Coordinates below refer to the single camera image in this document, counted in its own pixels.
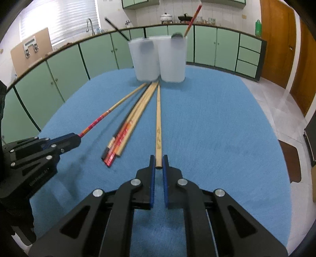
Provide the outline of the white plastic holder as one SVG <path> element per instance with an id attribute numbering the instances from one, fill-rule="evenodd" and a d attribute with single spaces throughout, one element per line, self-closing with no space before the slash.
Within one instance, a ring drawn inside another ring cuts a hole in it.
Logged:
<path id="1" fill-rule="evenodd" d="M 160 76 L 158 50 L 151 39 L 131 40 L 129 50 L 135 75 L 139 81 L 154 81 Z"/>
<path id="2" fill-rule="evenodd" d="M 175 33 L 159 39 L 158 53 L 161 79 L 172 83 L 184 81 L 187 38 Z"/>

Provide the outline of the brown wooden stool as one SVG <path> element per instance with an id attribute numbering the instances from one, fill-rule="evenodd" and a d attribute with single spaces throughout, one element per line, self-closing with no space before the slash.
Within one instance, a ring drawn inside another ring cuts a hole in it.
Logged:
<path id="1" fill-rule="evenodd" d="M 301 182 L 302 174 L 297 148 L 281 140 L 279 140 L 279 144 L 287 165 L 290 182 Z"/>

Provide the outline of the plain bamboo chopstick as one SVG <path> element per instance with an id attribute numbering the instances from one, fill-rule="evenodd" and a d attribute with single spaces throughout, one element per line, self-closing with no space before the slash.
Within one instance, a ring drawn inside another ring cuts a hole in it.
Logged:
<path id="1" fill-rule="evenodd" d="M 131 137 L 131 134 L 133 133 L 135 127 L 138 124 L 139 119 L 141 118 L 143 112 L 146 109 L 146 106 L 148 105 L 149 101 L 151 100 L 151 97 L 153 96 L 157 86 L 159 85 L 159 82 L 154 82 L 150 85 L 149 92 L 145 96 L 145 99 L 140 103 L 140 105 L 137 107 L 137 110 L 135 111 L 134 115 L 130 119 L 129 123 L 126 125 L 123 135 L 121 136 L 118 146 L 115 148 L 115 155 L 121 156 L 122 152 Z"/>
<path id="2" fill-rule="evenodd" d="M 161 87 L 157 87 L 156 99 L 156 140 L 155 140 L 155 167 L 162 169 L 162 130 L 161 130 Z"/>

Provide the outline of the left white plastic holder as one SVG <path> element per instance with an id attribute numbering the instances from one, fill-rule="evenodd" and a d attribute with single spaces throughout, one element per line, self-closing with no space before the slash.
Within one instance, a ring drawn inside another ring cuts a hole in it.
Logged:
<path id="1" fill-rule="evenodd" d="M 160 76 L 158 50 L 151 39 L 131 40 L 129 50 L 135 75 L 139 81 L 154 81 Z"/>

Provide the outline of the black chopstick on table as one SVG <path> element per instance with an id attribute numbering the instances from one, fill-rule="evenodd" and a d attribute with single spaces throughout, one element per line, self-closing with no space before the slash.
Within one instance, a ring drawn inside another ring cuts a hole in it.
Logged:
<path id="1" fill-rule="evenodd" d="M 148 89 L 148 85 L 146 87 L 146 89 L 142 92 L 142 94 L 138 97 L 138 99 L 136 100 L 136 102 L 134 103 L 134 105 L 131 107 L 131 109 L 129 110 L 129 112 L 126 114 L 126 116 L 124 117 L 124 119 L 122 120 L 121 124 L 119 125 L 119 127 L 116 129 L 116 132 L 113 134 L 112 139 L 109 141 L 109 144 L 106 146 L 105 150 L 103 151 L 103 154 L 101 156 L 102 161 L 105 160 L 107 154 L 109 153 L 110 148 L 112 147 L 112 145 L 114 144 L 120 130 L 122 129 L 123 125 L 125 124 L 127 118 L 129 117 L 129 115 L 132 113 L 133 109 L 136 107 L 136 105 L 138 104 L 138 102 L 142 99 L 142 97 L 144 96 L 144 94 L 146 93 L 147 89 Z"/>

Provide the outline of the black chopstick in holder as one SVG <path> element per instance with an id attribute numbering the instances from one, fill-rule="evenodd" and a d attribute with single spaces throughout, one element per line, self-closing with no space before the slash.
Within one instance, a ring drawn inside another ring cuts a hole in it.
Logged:
<path id="1" fill-rule="evenodd" d="M 118 32 L 124 39 L 126 39 L 127 42 L 130 41 L 130 39 L 129 39 L 114 23 L 112 23 L 107 17 L 105 17 L 104 20 L 105 20 L 116 32 Z"/>

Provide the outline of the green lower kitchen cabinets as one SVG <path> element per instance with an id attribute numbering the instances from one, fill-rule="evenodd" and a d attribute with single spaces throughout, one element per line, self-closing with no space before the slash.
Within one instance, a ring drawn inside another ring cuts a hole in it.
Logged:
<path id="1" fill-rule="evenodd" d="M 267 42 L 209 25 L 155 25 L 124 29 L 71 43 L 30 67 L 7 89 L 1 124 L 4 144 L 36 136 L 88 80 L 133 66 L 128 40 L 186 33 L 186 61 L 258 81 Z"/>

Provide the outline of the right white plastic holder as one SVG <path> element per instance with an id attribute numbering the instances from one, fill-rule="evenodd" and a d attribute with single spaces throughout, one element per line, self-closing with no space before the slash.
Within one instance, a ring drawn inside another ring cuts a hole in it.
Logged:
<path id="1" fill-rule="evenodd" d="M 184 81 L 187 38 L 175 33 L 159 39 L 158 53 L 161 79 L 172 83 Z"/>

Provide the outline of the white window blind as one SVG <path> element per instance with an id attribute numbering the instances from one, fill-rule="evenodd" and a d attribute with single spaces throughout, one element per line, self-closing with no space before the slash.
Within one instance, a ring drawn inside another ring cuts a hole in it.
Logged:
<path id="1" fill-rule="evenodd" d="M 19 36 L 25 40 L 48 28 L 52 45 L 86 33 L 86 20 L 100 28 L 97 1 L 32 1 L 19 14 Z"/>

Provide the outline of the black wok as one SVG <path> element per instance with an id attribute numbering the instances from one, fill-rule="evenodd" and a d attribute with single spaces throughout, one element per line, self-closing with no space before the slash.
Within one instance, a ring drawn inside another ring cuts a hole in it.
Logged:
<path id="1" fill-rule="evenodd" d="M 185 13 L 182 16 L 178 16 L 178 20 L 180 23 L 189 23 L 192 20 L 192 16 Z"/>

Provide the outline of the chrome sink faucet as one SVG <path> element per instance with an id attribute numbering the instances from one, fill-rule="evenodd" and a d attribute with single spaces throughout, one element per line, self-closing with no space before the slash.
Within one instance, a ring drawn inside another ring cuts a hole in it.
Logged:
<path id="1" fill-rule="evenodd" d="M 87 18 L 87 20 L 86 20 L 86 32 L 87 33 L 90 32 L 92 36 L 95 35 L 93 22 L 90 18 Z"/>

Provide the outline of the white cooking pot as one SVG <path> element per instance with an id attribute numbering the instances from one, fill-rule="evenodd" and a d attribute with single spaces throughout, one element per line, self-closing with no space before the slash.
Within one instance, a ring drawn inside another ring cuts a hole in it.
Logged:
<path id="1" fill-rule="evenodd" d="M 173 23 L 173 21 L 172 21 L 172 15 L 167 14 L 167 13 L 165 12 L 164 14 L 162 14 L 162 15 L 160 16 L 160 21 L 161 21 L 161 24 Z"/>

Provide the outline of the green plastic bottle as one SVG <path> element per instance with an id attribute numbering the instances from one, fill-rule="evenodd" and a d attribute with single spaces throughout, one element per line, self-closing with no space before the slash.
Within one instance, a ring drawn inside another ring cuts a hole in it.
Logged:
<path id="1" fill-rule="evenodd" d="M 262 34 L 262 24 L 260 20 L 257 20 L 255 23 L 255 36 L 261 38 Z"/>

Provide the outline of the dark cabinet at right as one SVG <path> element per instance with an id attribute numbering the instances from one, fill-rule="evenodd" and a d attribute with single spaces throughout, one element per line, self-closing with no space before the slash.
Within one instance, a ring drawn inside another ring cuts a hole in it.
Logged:
<path id="1" fill-rule="evenodd" d="M 308 147 L 311 166 L 315 166 L 315 149 L 316 149 L 316 120 L 315 115 L 309 121 L 307 127 L 304 129 L 304 139 Z"/>

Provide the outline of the brown wooden door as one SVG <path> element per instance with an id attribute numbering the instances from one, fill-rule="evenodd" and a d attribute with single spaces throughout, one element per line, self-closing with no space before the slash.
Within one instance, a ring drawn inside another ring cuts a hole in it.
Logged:
<path id="1" fill-rule="evenodd" d="M 295 56 L 295 13 L 282 1 L 262 0 L 260 5 L 262 39 L 267 42 L 261 76 L 285 88 Z"/>
<path id="2" fill-rule="evenodd" d="M 315 96 L 315 39 L 302 19 L 300 29 L 298 67 L 290 94 L 306 116 Z"/>

